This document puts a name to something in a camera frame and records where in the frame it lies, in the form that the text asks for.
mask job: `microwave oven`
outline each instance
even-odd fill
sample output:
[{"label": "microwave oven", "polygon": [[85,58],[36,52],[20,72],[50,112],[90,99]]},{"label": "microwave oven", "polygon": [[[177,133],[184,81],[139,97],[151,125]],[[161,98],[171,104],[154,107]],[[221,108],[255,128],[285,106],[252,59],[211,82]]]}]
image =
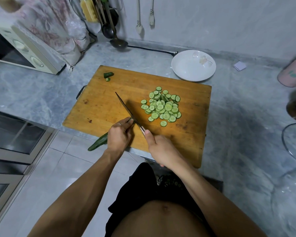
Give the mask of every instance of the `microwave oven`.
[{"label": "microwave oven", "polygon": [[0,62],[57,74],[66,64],[28,38],[12,21],[0,20]]}]

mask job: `wooden cutting board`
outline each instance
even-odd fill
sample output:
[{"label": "wooden cutting board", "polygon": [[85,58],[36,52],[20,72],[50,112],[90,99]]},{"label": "wooden cutting board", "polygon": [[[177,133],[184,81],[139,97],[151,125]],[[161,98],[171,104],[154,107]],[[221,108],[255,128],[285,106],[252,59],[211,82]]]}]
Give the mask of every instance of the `wooden cutting board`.
[{"label": "wooden cutting board", "polygon": [[[103,73],[114,72],[111,81]],[[149,100],[149,93],[157,86],[181,97],[182,117],[161,127],[161,119],[153,122],[141,109],[140,101]],[[122,98],[138,121],[154,135],[165,135],[194,167],[201,166],[211,86],[171,79],[114,67],[100,66],[75,103],[63,125],[87,134],[101,136],[110,127],[129,116],[115,92]],[[137,125],[131,147],[148,152],[145,137]]]}]

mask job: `black shorts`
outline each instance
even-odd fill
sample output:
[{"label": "black shorts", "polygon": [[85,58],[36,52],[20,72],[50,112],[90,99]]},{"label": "black shorts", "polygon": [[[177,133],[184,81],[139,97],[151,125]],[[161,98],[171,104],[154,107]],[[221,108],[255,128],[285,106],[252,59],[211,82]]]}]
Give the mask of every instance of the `black shorts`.
[{"label": "black shorts", "polygon": [[205,225],[211,236],[216,236],[202,211],[175,174],[164,176],[158,185],[151,166],[148,163],[141,163],[109,207],[112,215],[106,223],[105,237],[112,235],[126,215],[152,200],[170,201],[183,206]]}]

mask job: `hand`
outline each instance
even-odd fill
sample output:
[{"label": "hand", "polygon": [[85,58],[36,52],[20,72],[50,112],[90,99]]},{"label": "hand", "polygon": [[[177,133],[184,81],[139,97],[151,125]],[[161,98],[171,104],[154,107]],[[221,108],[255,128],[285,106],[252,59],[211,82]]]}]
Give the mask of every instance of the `hand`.
[{"label": "hand", "polygon": [[168,138],[163,135],[153,136],[149,130],[145,131],[145,137],[151,156],[162,167],[166,166],[173,171],[173,167],[178,164],[178,162],[182,160],[185,161],[184,157]]},{"label": "hand", "polygon": [[127,117],[114,124],[108,134],[108,150],[122,154],[128,146],[132,134],[130,132],[134,120]]}]

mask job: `microwave dial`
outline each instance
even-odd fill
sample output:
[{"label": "microwave dial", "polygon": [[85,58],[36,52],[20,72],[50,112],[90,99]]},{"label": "microwave dial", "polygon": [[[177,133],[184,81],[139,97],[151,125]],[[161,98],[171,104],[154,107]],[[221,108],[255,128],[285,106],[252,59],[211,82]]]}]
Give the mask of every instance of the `microwave dial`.
[{"label": "microwave dial", "polygon": [[15,44],[15,48],[16,49],[18,49],[20,51],[24,51],[24,52],[28,52],[29,51],[22,42],[19,42],[17,40],[13,40],[13,43]]},{"label": "microwave dial", "polygon": [[33,56],[31,56],[31,60],[32,60],[32,62],[34,62],[37,66],[40,66],[40,67],[43,67],[43,66],[44,66],[43,63],[42,63],[39,59],[37,59],[37,58],[35,58],[35,57],[33,57]]}]

